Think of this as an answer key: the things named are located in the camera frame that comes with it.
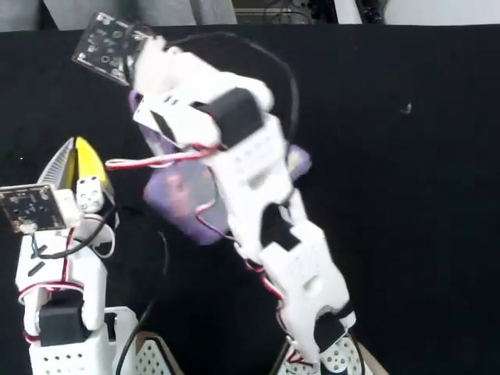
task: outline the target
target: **black cable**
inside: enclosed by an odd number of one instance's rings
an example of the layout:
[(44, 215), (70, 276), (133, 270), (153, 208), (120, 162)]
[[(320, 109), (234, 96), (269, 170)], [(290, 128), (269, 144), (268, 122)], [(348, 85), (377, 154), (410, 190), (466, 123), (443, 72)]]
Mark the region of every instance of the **black cable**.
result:
[(268, 58), (272, 59), (287, 74), (288, 81), (290, 84), (290, 94), (291, 94), (290, 119), (289, 119), (289, 124), (288, 124), (288, 132), (287, 132), (287, 135), (285, 136), (287, 143), (288, 143), (287, 144), (287, 151), (285, 154), (286, 155), (285, 162), (288, 165), (288, 155), (290, 154), (291, 144), (293, 143), (293, 141), (295, 139), (295, 136), (297, 134), (297, 129), (298, 129), (300, 96), (298, 93), (298, 84), (297, 84), (297, 78), (295, 77), (295, 74), (291, 70), (291, 67), (283, 59), (279, 58), (277, 55), (275, 55), (271, 51), (265, 49), (261, 45), (254, 43), (253, 41), (248, 40), (245, 37), (240, 37), (240, 36), (236, 35), (235, 33), (230, 33), (227, 31), (215, 31), (213, 33), (191, 35), (189, 37), (184, 37), (182, 39), (178, 39), (177, 41), (168, 42), (168, 45), (178, 45), (181, 43), (185, 43), (187, 41), (195, 41), (198, 39), (214, 38), (217, 36), (238, 39), (239, 41), (245, 43), (249, 47), (254, 48), (256, 51), (259, 51), (262, 54), (264, 54), (265, 56), (267, 56)]
[(356, 338), (354, 337), (354, 334), (352, 334), (352, 332), (349, 332), (349, 336), (351, 336), (352, 343), (354, 344), (354, 347), (356, 348), (356, 351), (358, 352), (359, 365), (361, 366), (361, 375), (365, 375), (366, 374), (365, 360), (363, 359), (363, 354), (361, 353), (361, 349), (359, 348), (358, 340), (356, 340)]
[[(162, 241), (163, 241), (163, 250), (165, 251), (165, 258), (163, 260), (163, 270), (162, 270), (162, 279), (165, 279), (165, 277), (166, 277), (166, 271), (168, 270), (168, 263), (169, 263), (169, 248), (168, 248), (168, 245), (166, 243), (166, 239), (165, 239), (165, 236), (163, 235), (163, 233), (162, 232), (158, 232), (158, 234), (162, 238)], [(118, 360), (118, 363), (116, 364), (115, 375), (121, 375), (122, 368), (123, 368), (123, 363), (125, 362), (125, 357), (127, 357), (127, 353), (128, 353), (128, 351), (130, 349), (130, 346), (132, 345), (132, 342), (134, 341), (135, 336), (138, 334), (139, 330), (141, 329), (142, 324), (146, 321), (146, 319), (148, 318), (149, 314), (151, 313), (151, 311), (155, 307), (155, 304), (157, 303), (157, 301), (161, 297), (162, 290), (163, 290), (163, 280), (160, 281), (159, 286), (158, 286), (158, 291), (157, 291), (156, 295), (154, 295), (151, 298), (151, 300), (149, 301), (148, 305), (146, 306), (146, 310), (144, 310), (144, 312), (142, 313), (141, 318), (137, 322), (137, 325), (132, 330), (132, 332), (130, 333), (130, 336), (127, 339), (127, 342), (123, 346), (123, 350), (122, 350), (122, 353), (120, 355), (120, 359)]]
[(99, 232), (101, 229), (106, 225), (106, 222), (108, 221), (108, 218), (115, 212), (115, 207), (112, 206), (102, 217), (102, 220), (99, 222), (98, 226), (95, 228), (95, 230), (91, 233), (90, 236), (87, 238), (83, 239), (80, 244), (76, 245), (73, 248), (68, 248), (64, 252), (57, 252), (55, 254), (39, 254), (38, 258), (40, 259), (61, 259), (64, 258), (65, 256), (74, 254), (75, 252), (79, 252), (82, 248), (89, 246), (90, 243), (93, 242), (93, 240), (98, 236)]
[(282, 10), (281, 12), (276, 13), (276, 14), (275, 14), (275, 15), (271, 18), (270, 23), (273, 23), (273, 20), (274, 20), (275, 18), (277, 18), (278, 16), (283, 16), (283, 15), (287, 15), (287, 14), (298, 14), (298, 15), (300, 15), (300, 16), (302, 16), (302, 17), (304, 17), (304, 18), (305, 18), (305, 20), (307, 20), (307, 23), (309, 23), (309, 24), (313, 23), (313, 22), (311, 21), (311, 19), (310, 19), (309, 17), (307, 17), (304, 13), (302, 13), (302, 12), (296, 12), (296, 11), (294, 11), (294, 10)]

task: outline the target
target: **black fabric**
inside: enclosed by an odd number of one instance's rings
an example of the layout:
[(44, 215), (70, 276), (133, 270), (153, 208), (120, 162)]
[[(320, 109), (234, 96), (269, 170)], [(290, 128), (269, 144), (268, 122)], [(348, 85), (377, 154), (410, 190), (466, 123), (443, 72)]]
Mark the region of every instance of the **black fabric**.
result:
[[(298, 143), (313, 167), (298, 184), (345, 275), (359, 340), (396, 374), (495, 373), (500, 274), (500, 27), (235, 27), (298, 74)], [(161, 29), (169, 38), (214, 30)], [(127, 92), (70, 61), (79, 32), (0, 34), (0, 181), (36, 180), (69, 137), (103, 159), (145, 157)], [(234, 41), (189, 49), (263, 79), (276, 113), (284, 73)], [(115, 172), (141, 207), (150, 170)], [(155, 224), (122, 213), (108, 303), (140, 313), (162, 268)], [(198, 247), (164, 224), (170, 275), (147, 328), (185, 373), (265, 373), (284, 335), (276, 301), (228, 243)], [(20, 239), (0, 219), (0, 373), (29, 373), (14, 277)]]

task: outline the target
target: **perforated plate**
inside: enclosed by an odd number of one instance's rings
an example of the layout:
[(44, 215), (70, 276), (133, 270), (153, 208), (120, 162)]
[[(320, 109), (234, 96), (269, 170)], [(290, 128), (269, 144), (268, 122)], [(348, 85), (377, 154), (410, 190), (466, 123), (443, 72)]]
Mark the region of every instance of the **perforated plate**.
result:
[[(341, 375), (361, 375), (358, 352), (349, 337), (343, 337), (336, 344), (332, 345), (322, 355), (321, 366), (304, 366), (297, 363), (289, 363), (287, 358), (294, 351), (288, 348), (287, 354), (277, 375), (327, 375), (338, 373)], [(365, 375), (373, 375), (369, 367), (365, 365)]]
[(129, 85), (123, 74), (123, 60), (134, 58), (141, 41), (148, 36), (139, 25), (100, 12), (82, 35), (73, 61), (120, 84)]
[(66, 228), (49, 184), (0, 187), (0, 205), (15, 232), (21, 231), (21, 225), (31, 224), (37, 230)]
[(148, 339), (137, 354), (137, 375), (173, 375), (161, 346), (154, 339)]

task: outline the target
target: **white plastic part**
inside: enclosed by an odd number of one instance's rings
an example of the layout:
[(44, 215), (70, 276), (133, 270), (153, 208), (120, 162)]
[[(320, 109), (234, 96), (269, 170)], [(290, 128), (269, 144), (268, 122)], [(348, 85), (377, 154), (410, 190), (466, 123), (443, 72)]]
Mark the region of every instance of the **white plastic part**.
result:
[(177, 48), (165, 51), (163, 37), (149, 37), (134, 64), (134, 88), (144, 96), (164, 94), (196, 72), (200, 76), (216, 71), (207, 62)]
[(154, 340), (146, 340), (137, 354), (137, 375), (173, 375), (162, 354), (162, 349)]
[(84, 213), (97, 213), (104, 205), (104, 192), (98, 176), (77, 181), (77, 204)]
[[(354, 15), (354, 8), (349, 9)], [(307, 361), (317, 363), (320, 354), (313, 337), (316, 318), (326, 311), (338, 312), (349, 296), (345, 280), (331, 260), (324, 234), (307, 220), (298, 192), (291, 196), (289, 212), (282, 213), (295, 225), (291, 232), (301, 243), (287, 252), (276, 243), (263, 249), (260, 242), (264, 209), (272, 203), (283, 203), (293, 191), (281, 125), (278, 118), (267, 113), (273, 106), (273, 95), (263, 82), (221, 73), (178, 49), (164, 52), (164, 45), (158, 38), (147, 41), (136, 63), (136, 89), (144, 94), (134, 115), (139, 123), (161, 133), (151, 115), (153, 111), (163, 117), (179, 146), (214, 145), (219, 140), (216, 125), (187, 108), (193, 102), (209, 104), (234, 88), (246, 88), (262, 110), (261, 128), (230, 149), (202, 161), (213, 171), (238, 253), (264, 265), (271, 282), (284, 295), (281, 316), (296, 340), (294, 345)], [(341, 322), (347, 330), (355, 323), (355, 314), (352, 312)]]
[[(326, 375), (321, 373), (319, 363), (314, 364), (314, 366), (307, 366), (300, 363), (288, 362), (288, 358), (294, 350), (292, 346), (288, 348), (277, 375)], [(358, 352), (352, 340), (347, 336), (344, 336), (323, 352), (321, 354), (321, 362), (326, 371), (328, 371), (328, 374), (361, 375), (363, 371)], [(365, 366), (365, 375), (373, 375), (366, 362), (363, 362), (363, 364)]]
[[(83, 220), (75, 230), (75, 236), (88, 237), (97, 224), (97, 220)], [(68, 230), (47, 230), (37, 232), (35, 239), (38, 248), (46, 246), (43, 254), (54, 254), (66, 249), (67, 236)], [(103, 241), (109, 241), (108, 236), (109, 233), (104, 228), (92, 244), (98, 245)], [(77, 244), (78, 242), (73, 241), (70, 247)], [(24, 236), (16, 271), (16, 285), (19, 291), (33, 284), (63, 281), (63, 259), (38, 259), (32, 258), (32, 254), (32, 238), (30, 235)], [(87, 329), (96, 330), (104, 321), (106, 268), (89, 248), (82, 248), (79, 252), (69, 255), (67, 259), (69, 269), (66, 281), (83, 287), (82, 320)], [(30, 274), (39, 263), (44, 264), (36, 273)], [(37, 313), (47, 299), (48, 293), (45, 289), (34, 289), (24, 297), (24, 328), (31, 336), (38, 336)]]
[[(323, 231), (310, 221), (291, 228), (300, 240), (286, 251), (276, 242), (261, 253), (261, 260), (273, 284), (284, 293), (281, 318), (294, 346), (306, 361), (318, 361), (320, 349), (314, 339), (316, 319), (321, 313), (340, 311), (349, 301), (344, 277), (334, 265)], [(347, 330), (355, 323), (352, 312), (341, 320)]]
[(78, 208), (74, 193), (70, 189), (62, 189), (55, 191), (54, 196), (66, 227), (78, 227), (83, 213)]
[(332, 373), (343, 373), (347, 370), (348, 375), (361, 375), (365, 366), (365, 375), (373, 375), (368, 365), (365, 362), (361, 363), (354, 343), (347, 336), (323, 352), (321, 362)]
[[(36, 243), (39, 248), (47, 246), (46, 252), (51, 248), (61, 251), (66, 248), (67, 230), (55, 232), (47, 230), (35, 234)], [(32, 238), (30, 235), (23, 236), (20, 247), (20, 257), (16, 271), (16, 285), (19, 291), (37, 283), (61, 281), (63, 275), (63, 260), (54, 259), (44, 261), (45, 265), (36, 273), (29, 276), (29, 272), (40, 263), (40, 259), (32, 259)], [(45, 290), (36, 289), (24, 297), (24, 329), (30, 336), (38, 336), (38, 325), (36, 320), (40, 306), (47, 302), (48, 294)]]
[[(118, 366), (118, 361), (123, 351), (123, 347), (127, 342), (132, 330), (138, 324), (138, 320), (135, 317), (135, 313), (127, 307), (108, 307), (105, 310), (106, 313), (115, 313), (115, 333), (116, 340), (109, 343), (109, 347), (113, 353), (113, 359), (110, 361), (112, 363), (112, 375), (115, 375), (116, 366)], [(136, 358), (136, 339), (132, 341), (128, 353), (123, 362), (123, 367), (120, 375), (136, 375), (135, 369), (135, 358)]]
[[(69, 345), (30, 346), (33, 375), (114, 375), (118, 358), (130, 332), (137, 324), (135, 314), (125, 307), (106, 309), (116, 314), (116, 341), (108, 338), (106, 325), (101, 325), (85, 341)], [(135, 342), (131, 345), (121, 375), (136, 375)]]
[(196, 139), (196, 143), (206, 147), (215, 147), (220, 143), (220, 130), (212, 117), (190, 105), (179, 103), (173, 96), (160, 105), (154, 105), (147, 109), (145, 107), (143, 104), (139, 105), (134, 114), (134, 120), (162, 134), (152, 111), (158, 113), (175, 134), (175, 140), (169, 140), (179, 148), (185, 148), (195, 143), (194, 139)]
[(266, 115), (264, 126), (230, 150), (203, 159), (216, 177), (226, 204), (238, 253), (260, 264), (260, 230), (264, 209), (282, 203), (292, 190), (284, 162), (280, 122)]
[(355, 0), (334, 0), (335, 13), (340, 24), (362, 23), (359, 9)]

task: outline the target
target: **yellow part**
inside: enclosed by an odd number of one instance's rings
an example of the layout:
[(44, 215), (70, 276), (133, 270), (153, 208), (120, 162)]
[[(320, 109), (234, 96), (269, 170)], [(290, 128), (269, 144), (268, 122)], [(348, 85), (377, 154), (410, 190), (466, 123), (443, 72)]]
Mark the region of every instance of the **yellow part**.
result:
[(82, 137), (77, 138), (75, 147), (78, 154), (78, 178), (98, 176), (102, 185), (107, 187), (108, 175), (98, 153)]

